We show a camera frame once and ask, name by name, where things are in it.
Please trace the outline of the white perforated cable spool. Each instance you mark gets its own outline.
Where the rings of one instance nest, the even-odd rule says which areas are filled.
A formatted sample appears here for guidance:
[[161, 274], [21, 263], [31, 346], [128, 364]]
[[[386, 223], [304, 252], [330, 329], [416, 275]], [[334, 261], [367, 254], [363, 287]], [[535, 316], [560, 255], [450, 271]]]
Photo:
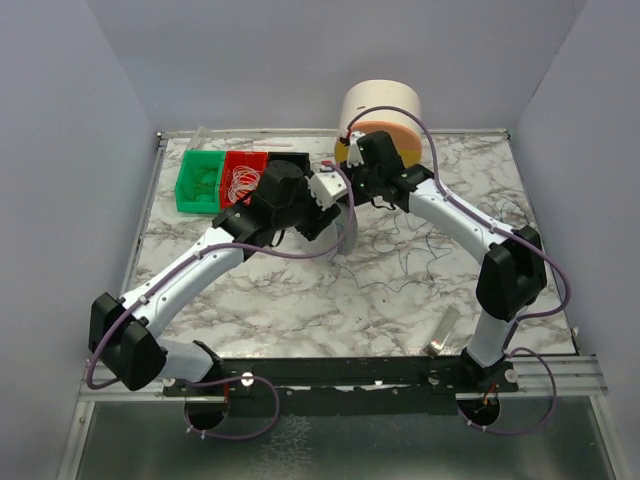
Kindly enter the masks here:
[[319, 253], [334, 246], [332, 250], [321, 256], [322, 259], [330, 261], [338, 255], [347, 255], [353, 251], [357, 241], [357, 219], [349, 220], [350, 206], [348, 203], [340, 202], [338, 207], [340, 208], [339, 215], [315, 240], [307, 242], [306, 253]]

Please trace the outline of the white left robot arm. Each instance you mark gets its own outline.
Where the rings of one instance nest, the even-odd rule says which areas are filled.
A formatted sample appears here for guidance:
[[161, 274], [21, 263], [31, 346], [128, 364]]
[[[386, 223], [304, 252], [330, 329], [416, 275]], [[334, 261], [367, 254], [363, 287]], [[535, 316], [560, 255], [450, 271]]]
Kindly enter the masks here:
[[340, 215], [341, 199], [354, 195], [338, 166], [313, 173], [284, 160], [270, 162], [257, 187], [222, 210], [168, 267], [119, 298], [105, 293], [92, 303], [87, 386], [101, 389], [94, 378], [98, 364], [131, 391], [156, 379], [197, 384], [216, 378], [213, 351], [202, 343], [164, 341], [164, 330], [205, 288], [253, 254], [281, 257], [273, 247], [277, 233], [294, 229], [315, 240]]

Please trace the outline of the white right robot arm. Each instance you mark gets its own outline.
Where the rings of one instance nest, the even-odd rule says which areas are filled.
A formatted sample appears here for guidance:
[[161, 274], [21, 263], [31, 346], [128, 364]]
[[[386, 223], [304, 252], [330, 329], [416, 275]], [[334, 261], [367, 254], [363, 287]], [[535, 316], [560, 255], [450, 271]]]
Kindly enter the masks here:
[[404, 165], [391, 135], [353, 134], [344, 142], [347, 174], [359, 203], [380, 197], [393, 207], [433, 224], [480, 266], [476, 298], [481, 313], [461, 353], [460, 381], [468, 386], [489, 380], [504, 362], [516, 318], [547, 285], [541, 238], [525, 226], [515, 230], [454, 195], [421, 164]]

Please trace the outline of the black plastic bin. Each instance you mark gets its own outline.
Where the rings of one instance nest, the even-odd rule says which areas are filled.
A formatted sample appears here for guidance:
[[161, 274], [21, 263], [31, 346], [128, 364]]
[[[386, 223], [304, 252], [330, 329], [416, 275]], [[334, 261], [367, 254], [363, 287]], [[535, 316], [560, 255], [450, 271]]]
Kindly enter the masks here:
[[291, 163], [304, 172], [311, 170], [310, 156], [305, 152], [269, 152], [267, 163], [270, 164], [274, 161]]

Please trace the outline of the round three-drawer cabinet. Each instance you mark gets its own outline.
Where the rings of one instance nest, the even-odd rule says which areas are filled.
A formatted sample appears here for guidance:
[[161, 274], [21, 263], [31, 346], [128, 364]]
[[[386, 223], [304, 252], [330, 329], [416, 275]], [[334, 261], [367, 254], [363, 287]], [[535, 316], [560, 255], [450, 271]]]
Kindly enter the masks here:
[[[398, 107], [421, 119], [421, 100], [408, 85], [393, 80], [366, 80], [353, 86], [345, 95], [339, 120], [339, 134], [346, 133], [350, 122], [361, 112], [378, 106]], [[395, 110], [377, 110], [354, 122], [352, 129], [368, 134], [390, 134], [404, 165], [419, 163], [422, 156], [422, 130], [418, 124]]]

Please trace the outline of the red plastic bin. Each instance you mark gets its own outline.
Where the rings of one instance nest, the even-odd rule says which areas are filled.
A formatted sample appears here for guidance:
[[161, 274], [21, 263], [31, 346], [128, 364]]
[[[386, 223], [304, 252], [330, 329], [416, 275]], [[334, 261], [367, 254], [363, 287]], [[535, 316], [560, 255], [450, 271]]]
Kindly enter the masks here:
[[267, 165], [267, 152], [227, 151], [219, 186], [220, 208], [224, 209], [253, 191]]

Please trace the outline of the green plastic bin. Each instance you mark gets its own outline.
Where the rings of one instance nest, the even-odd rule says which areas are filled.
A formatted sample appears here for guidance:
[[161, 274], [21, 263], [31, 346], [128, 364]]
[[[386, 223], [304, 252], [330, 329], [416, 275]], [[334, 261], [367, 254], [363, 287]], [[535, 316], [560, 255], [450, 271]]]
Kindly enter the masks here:
[[217, 214], [220, 211], [219, 186], [225, 151], [187, 150], [175, 184], [178, 212]]

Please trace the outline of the grey tool with red label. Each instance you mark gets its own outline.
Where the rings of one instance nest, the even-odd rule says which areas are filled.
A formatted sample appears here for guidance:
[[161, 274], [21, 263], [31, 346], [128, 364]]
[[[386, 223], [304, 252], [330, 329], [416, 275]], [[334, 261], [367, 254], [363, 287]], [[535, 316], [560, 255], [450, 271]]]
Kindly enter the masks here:
[[422, 349], [422, 353], [430, 358], [441, 354], [447, 339], [453, 331], [460, 312], [457, 308], [449, 306], [443, 313], [441, 319], [433, 330], [429, 340]]

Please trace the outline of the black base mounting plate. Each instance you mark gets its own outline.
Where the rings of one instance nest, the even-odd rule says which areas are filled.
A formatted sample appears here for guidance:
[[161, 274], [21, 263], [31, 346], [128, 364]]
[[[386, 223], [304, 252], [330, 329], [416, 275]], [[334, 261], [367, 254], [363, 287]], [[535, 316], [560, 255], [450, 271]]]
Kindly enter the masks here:
[[518, 390], [511, 362], [482, 370], [462, 356], [225, 359], [212, 379], [209, 387], [176, 381], [163, 394], [237, 416], [265, 416], [275, 405], [298, 416], [453, 415], [459, 399]]

